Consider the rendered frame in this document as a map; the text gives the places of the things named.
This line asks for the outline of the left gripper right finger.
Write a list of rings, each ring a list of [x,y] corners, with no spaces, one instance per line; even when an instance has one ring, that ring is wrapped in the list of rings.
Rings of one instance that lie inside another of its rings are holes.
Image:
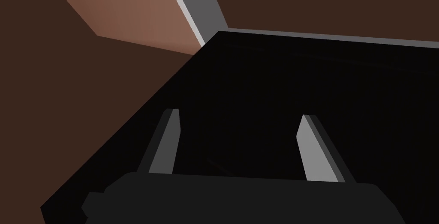
[[[301,117],[296,141],[308,181],[356,182],[317,116]]]

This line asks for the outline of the black cabinet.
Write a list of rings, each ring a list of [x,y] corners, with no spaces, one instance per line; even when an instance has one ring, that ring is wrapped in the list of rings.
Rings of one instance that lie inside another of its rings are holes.
[[[135,171],[177,108],[178,174],[304,180],[295,140],[314,114],[359,183],[406,224],[439,224],[439,48],[217,32],[41,206],[45,224],[85,224],[81,206]]]

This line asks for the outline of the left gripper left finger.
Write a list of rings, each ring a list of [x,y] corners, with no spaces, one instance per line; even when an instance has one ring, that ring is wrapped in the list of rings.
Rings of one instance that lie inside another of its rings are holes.
[[[137,172],[172,174],[179,139],[179,109],[166,109],[153,133]]]

